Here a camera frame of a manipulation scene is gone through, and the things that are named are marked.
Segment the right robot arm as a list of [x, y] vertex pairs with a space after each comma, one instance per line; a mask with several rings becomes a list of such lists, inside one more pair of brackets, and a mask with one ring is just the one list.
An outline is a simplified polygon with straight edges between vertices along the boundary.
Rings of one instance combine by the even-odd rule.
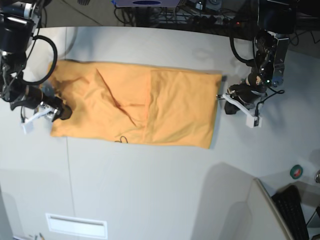
[[[41, 88], [55, 70], [58, 50], [46, 36], [35, 33], [40, 29], [43, 9], [49, 0], [2, 0], [0, 2], [0, 98], [16, 108], [36, 110], [42, 108], [51, 121], [68, 120], [72, 109], [57, 96]], [[29, 60], [28, 48], [33, 49], [37, 40], [47, 42], [53, 52], [48, 73], [40, 80], [24, 80], [24, 70]]]

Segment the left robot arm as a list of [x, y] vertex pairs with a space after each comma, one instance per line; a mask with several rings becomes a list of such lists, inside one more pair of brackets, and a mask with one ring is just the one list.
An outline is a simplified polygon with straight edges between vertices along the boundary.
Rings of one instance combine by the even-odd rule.
[[296, 0], [257, 1], [258, 31], [252, 39], [252, 59], [240, 57], [235, 47], [234, 29], [244, 16], [238, 14], [229, 21], [229, 42], [235, 58], [251, 68], [250, 74], [226, 91], [225, 113], [234, 115], [238, 111], [253, 111], [259, 118], [260, 108], [269, 98], [268, 90], [275, 95], [283, 90], [275, 88], [284, 82], [285, 58], [290, 39], [296, 26]]

